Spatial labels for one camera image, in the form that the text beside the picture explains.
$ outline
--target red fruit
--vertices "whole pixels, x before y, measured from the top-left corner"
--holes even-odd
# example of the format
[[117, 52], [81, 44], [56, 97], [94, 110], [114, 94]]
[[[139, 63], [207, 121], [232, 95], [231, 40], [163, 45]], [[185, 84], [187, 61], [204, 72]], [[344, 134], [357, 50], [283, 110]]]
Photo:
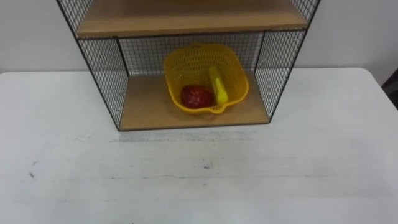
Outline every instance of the red fruit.
[[198, 109], [211, 107], [214, 103], [213, 92], [204, 85], [187, 85], [181, 90], [181, 102], [187, 108]]

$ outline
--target white table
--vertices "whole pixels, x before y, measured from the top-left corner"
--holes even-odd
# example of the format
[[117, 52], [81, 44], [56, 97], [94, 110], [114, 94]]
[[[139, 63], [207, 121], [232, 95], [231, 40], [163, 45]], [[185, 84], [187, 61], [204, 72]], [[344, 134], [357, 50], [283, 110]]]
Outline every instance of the white table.
[[398, 223], [398, 112], [296, 69], [271, 124], [119, 133], [88, 72], [0, 75], [0, 223]]

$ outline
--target metal wire mesh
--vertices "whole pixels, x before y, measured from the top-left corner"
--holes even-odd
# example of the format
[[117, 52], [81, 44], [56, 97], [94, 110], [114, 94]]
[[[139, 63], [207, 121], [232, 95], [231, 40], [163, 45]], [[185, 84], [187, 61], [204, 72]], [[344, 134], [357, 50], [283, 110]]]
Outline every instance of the metal wire mesh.
[[93, 0], [57, 0], [57, 2], [75, 35]]
[[221, 43], [230, 46], [245, 70], [254, 70], [261, 45], [260, 32], [239, 34], [176, 35], [121, 39], [130, 75], [161, 75], [163, 61], [171, 51], [193, 43]]
[[79, 43], [106, 106], [119, 126], [129, 79], [117, 40], [79, 40]]
[[271, 32], [264, 34], [264, 42], [256, 70], [257, 84], [272, 118], [285, 87], [305, 31]]
[[309, 22], [315, 14], [320, 0], [290, 0], [301, 15]]

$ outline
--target plastic basket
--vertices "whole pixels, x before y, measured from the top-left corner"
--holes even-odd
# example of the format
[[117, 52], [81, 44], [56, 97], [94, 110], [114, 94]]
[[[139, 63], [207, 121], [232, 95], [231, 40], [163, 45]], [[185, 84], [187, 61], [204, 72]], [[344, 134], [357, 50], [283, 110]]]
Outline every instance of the plastic basket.
[[[186, 85], [211, 86], [208, 69], [217, 67], [229, 101], [209, 108], [190, 109], [181, 104], [180, 92]], [[189, 114], [220, 114], [246, 97], [249, 83], [233, 50], [222, 44], [193, 44], [174, 50], [165, 58], [164, 71], [172, 101]]]

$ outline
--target wooden shelf board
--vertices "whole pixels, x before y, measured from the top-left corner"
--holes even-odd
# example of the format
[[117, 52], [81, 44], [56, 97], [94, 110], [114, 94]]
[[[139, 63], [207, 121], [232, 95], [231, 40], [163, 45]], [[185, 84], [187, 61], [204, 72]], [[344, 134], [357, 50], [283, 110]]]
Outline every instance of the wooden shelf board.
[[79, 37], [306, 28], [289, 0], [94, 0]]
[[246, 99], [223, 114], [192, 116], [175, 106], [163, 76], [130, 77], [121, 118], [121, 131], [191, 128], [269, 122], [253, 73], [247, 73]]

